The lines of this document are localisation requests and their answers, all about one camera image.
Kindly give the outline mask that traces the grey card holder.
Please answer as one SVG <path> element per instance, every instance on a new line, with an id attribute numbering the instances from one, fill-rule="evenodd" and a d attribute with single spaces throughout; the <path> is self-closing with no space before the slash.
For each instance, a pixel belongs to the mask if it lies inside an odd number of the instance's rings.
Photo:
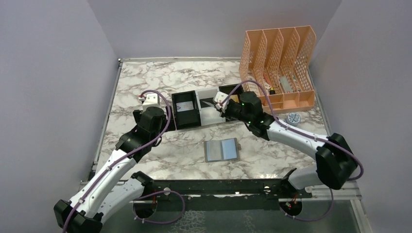
<path id="1" fill-rule="evenodd" d="M 205 162 L 220 162 L 240 159 L 241 146 L 236 138 L 204 142 Z"/>

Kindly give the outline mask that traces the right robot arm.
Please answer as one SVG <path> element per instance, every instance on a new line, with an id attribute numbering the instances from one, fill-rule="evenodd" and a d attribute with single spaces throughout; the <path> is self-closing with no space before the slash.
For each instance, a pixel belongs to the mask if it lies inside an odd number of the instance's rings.
<path id="1" fill-rule="evenodd" d="M 343 136 L 318 135 L 287 124 L 263 111 L 254 92 L 242 93 L 239 102 L 218 92 L 213 102 L 222 117 L 243 122 L 254 136 L 285 144 L 315 160 L 314 166 L 294 168 L 281 179 L 279 190 L 288 198 L 308 186 L 326 185 L 339 190 L 358 167 Z"/>

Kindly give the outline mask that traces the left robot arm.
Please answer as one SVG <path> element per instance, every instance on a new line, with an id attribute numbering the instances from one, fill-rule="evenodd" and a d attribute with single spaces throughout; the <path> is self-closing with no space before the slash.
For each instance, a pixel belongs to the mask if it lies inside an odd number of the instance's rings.
<path id="1" fill-rule="evenodd" d="M 104 223 L 134 198 L 147 199 L 153 187 L 132 178 L 122 186 L 119 180 L 133 168 L 167 131 L 172 114 L 169 107 L 148 107 L 139 112 L 137 125 L 123 134 L 95 176 L 68 201 L 59 200 L 53 210 L 65 233 L 99 233 Z"/>

